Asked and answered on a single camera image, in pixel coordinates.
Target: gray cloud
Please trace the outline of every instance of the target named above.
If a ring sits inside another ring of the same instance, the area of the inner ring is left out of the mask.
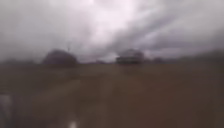
[[[0,60],[71,48],[111,61],[136,48],[174,57],[224,47],[222,0],[0,0]]]

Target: dirt field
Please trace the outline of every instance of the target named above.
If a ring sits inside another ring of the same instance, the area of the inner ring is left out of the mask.
[[[2,69],[0,85],[17,128],[221,128],[218,76],[206,64],[96,64]]]

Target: grass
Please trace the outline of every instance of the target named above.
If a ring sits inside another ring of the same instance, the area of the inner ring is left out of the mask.
[[[0,69],[0,87],[19,128],[218,128],[218,74],[209,63]]]

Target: sky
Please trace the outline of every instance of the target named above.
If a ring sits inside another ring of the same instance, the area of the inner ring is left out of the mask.
[[[0,0],[0,60],[53,49],[113,61],[137,49],[181,57],[224,48],[223,0]]]

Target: tree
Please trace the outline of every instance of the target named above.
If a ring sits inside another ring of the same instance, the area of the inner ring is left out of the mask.
[[[50,67],[73,67],[77,63],[75,56],[63,50],[53,50],[43,60],[43,64]]]

